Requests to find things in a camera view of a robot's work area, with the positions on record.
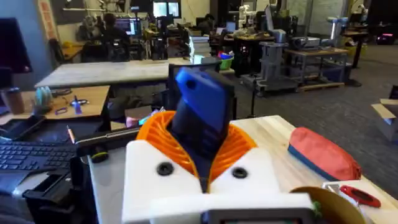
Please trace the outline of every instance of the table leg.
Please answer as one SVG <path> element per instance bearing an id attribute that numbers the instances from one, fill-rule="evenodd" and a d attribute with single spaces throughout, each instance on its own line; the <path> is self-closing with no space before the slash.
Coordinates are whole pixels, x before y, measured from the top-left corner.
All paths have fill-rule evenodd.
<path id="1" fill-rule="evenodd" d="M 322 76 L 322 67 L 323 67 L 323 57 L 321 57 L 321 63 L 319 64 L 318 78 Z"/>
<path id="2" fill-rule="evenodd" d="M 302 71 L 301 71 L 301 83 L 305 82 L 305 67 L 307 66 L 307 57 L 303 57 Z"/>
<path id="3" fill-rule="evenodd" d="M 358 61 L 359 61 L 359 56 L 361 55 L 363 39 L 364 38 L 360 38 L 359 41 L 358 41 L 358 45 L 356 46 L 356 51 L 355 51 L 355 56 L 354 56 L 354 62 L 353 62 L 352 69 L 358 67 Z M 351 79 L 350 77 L 348 77 L 345 80 L 345 85 L 353 86 L 353 87 L 360 87 L 360 86 L 362 86 L 362 83 L 356 81 L 355 79 Z"/>
<path id="4" fill-rule="evenodd" d="M 340 73 L 340 82 L 344 82 L 344 75 L 346 72 L 346 66 L 347 66 L 347 54 L 343 54 L 343 64 L 341 65 L 341 73 Z"/>
<path id="5" fill-rule="evenodd" d="M 363 45 L 363 38 L 360 38 L 359 41 L 358 41 L 358 45 L 356 46 L 354 62 L 353 62 L 353 68 L 357 68 L 358 67 L 359 58 L 361 56 L 362 45 Z"/>

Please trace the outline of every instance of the poster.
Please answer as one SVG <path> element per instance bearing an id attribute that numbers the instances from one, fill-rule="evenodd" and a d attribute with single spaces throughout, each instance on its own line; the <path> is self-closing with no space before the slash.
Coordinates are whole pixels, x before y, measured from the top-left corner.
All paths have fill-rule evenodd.
<path id="1" fill-rule="evenodd" d="M 42 17 L 45 36 L 47 40 L 57 39 L 57 28 L 54 23 L 52 8 L 49 0 L 38 0 L 39 12 Z"/>

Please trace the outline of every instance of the orange 3d-printed part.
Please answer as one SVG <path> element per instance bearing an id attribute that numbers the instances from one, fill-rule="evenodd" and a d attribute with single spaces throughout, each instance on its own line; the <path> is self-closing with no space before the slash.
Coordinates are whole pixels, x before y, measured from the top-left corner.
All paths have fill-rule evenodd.
<path id="1" fill-rule="evenodd" d="M 195 164 L 189 154 L 167 131 L 167 125 L 171 122 L 174 114 L 175 111 L 154 114 L 141 127 L 136 139 L 146 140 L 175 163 L 198 177 Z M 256 143 L 243 130 L 230 124 L 228 135 L 211 165 L 208 182 L 211 183 L 215 180 L 254 147 L 257 147 Z"/>
<path id="2" fill-rule="evenodd" d="M 171 122 L 174 114 L 175 111 L 154 114 L 141 127 L 136 139 L 146 140 L 175 163 L 182 166 L 195 177 L 198 177 L 197 169 L 191 157 L 167 131 L 167 125 Z"/>

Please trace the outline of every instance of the red pouch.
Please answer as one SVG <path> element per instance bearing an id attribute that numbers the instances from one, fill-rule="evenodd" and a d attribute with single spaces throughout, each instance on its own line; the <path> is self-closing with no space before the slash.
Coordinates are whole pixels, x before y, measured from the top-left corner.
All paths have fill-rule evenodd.
<path id="1" fill-rule="evenodd" d="M 361 168 L 351 155 L 307 128 L 296 128 L 289 143 L 293 156 L 329 181 L 361 178 Z"/>

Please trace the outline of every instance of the computer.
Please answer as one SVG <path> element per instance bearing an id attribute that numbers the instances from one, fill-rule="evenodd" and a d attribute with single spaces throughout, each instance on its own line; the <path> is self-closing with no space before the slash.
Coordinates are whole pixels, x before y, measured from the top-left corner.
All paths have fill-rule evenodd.
<path id="1" fill-rule="evenodd" d="M 227 22 L 226 23 L 226 30 L 228 32 L 235 32 L 236 29 L 236 23 L 235 22 Z"/>
<path id="2" fill-rule="evenodd" d="M 141 20 L 139 18 L 118 18 L 115 26 L 126 31 L 127 35 L 141 35 Z"/>

